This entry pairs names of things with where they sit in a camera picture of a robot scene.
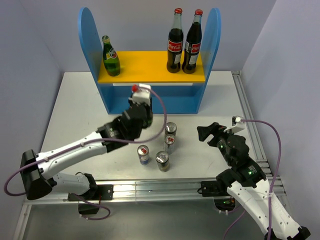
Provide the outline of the silver blue can red logo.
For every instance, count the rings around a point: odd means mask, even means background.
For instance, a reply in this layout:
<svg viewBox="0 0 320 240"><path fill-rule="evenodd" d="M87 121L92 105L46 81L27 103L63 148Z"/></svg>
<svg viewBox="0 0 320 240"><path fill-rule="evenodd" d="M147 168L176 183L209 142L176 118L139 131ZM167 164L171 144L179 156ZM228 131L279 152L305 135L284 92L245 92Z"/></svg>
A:
<svg viewBox="0 0 320 240"><path fill-rule="evenodd" d="M137 154L142 165L147 165L150 162L150 150L146 145L140 145L137 148Z"/></svg>

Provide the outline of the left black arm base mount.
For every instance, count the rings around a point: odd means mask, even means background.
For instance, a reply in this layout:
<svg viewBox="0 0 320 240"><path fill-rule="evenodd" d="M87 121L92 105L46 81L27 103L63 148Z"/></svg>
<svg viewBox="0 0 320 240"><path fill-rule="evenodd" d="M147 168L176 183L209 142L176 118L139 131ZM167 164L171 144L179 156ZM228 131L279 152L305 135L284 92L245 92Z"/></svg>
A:
<svg viewBox="0 0 320 240"><path fill-rule="evenodd" d="M78 202L78 213L80 217L91 220L99 221L108 218L111 215L111 210L102 205L102 201L110 201L113 199L114 186L112 184L102 184L97 186L97 191L93 197L86 199L84 196L77 196L69 193L67 197L68 202ZM106 216L93 217L100 209L107 211Z"/></svg>

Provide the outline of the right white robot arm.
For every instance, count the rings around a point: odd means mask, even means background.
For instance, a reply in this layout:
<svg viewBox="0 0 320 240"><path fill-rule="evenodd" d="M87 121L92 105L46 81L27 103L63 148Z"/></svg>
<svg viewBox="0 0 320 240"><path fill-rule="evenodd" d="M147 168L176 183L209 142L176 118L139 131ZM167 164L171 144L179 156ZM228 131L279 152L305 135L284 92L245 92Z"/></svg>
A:
<svg viewBox="0 0 320 240"><path fill-rule="evenodd" d="M208 141L218 148L228 169L213 181L202 181L199 189L203 197L233 197L258 224L266 240L305 240L311 233L299 225L286 211L278 197L271 191L270 183L262 168L249 156L246 139L237 133L243 122L234 120L231 127L217 122L198 126L198 139Z"/></svg>

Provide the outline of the green glass bottle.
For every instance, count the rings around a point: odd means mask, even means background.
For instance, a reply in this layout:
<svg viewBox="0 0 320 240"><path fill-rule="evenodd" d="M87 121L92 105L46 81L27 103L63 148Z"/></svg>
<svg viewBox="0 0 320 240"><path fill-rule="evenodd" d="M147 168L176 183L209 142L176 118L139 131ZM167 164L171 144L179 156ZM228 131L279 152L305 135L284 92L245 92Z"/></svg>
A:
<svg viewBox="0 0 320 240"><path fill-rule="evenodd" d="M121 64L116 50L110 42L110 38L104 35L102 38L103 43L103 64L107 73L111 77L116 77L121 73Z"/></svg>
<svg viewBox="0 0 320 240"><path fill-rule="evenodd" d="M152 125L152 123L153 123L153 113L151 112L150 116L148 116L146 120L143 122L142 128L147 129Z"/></svg>

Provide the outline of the green glass bottle front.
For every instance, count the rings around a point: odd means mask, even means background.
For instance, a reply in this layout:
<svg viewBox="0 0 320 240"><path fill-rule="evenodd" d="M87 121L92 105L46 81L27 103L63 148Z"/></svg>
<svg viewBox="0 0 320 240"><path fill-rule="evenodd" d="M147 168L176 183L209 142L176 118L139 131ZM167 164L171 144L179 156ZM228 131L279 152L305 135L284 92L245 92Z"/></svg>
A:
<svg viewBox="0 0 320 240"><path fill-rule="evenodd" d="M142 128L147 129L152 125L152 123L153 123L153 113L151 112L150 116L148 116L146 120L143 122Z"/></svg>

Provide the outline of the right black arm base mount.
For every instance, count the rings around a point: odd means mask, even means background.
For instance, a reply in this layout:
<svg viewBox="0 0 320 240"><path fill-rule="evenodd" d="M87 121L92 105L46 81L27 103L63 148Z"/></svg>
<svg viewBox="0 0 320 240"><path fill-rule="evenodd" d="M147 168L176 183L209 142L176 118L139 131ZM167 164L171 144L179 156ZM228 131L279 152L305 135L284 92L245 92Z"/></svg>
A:
<svg viewBox="0 0 320 240"><path fill-rule="evenodd" d="M214 206L218 212L225 212L226 214L236 209L236 200L229 195L217 180L205 180L200 182L200 188L197 193L204 198L213 198Z"/></svg>

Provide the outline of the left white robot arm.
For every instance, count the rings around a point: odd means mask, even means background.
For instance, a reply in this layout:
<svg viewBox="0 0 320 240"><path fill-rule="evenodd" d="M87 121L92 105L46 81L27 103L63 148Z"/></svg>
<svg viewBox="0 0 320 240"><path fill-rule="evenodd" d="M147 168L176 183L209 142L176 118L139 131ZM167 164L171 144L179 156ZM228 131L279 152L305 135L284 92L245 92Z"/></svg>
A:
<svg viewBox="0 0 320 240"><path fill-rule="evenodd" d="M143 129L153 121L152 97L129 99L129 108L113 121L100 126L86 137L58 149L22 154L21 179L28 200L38 200L53 190L91 200L98 193L94 177L89 173L65 174L62 171L86 159L104 155L134 143Z"/></svg>

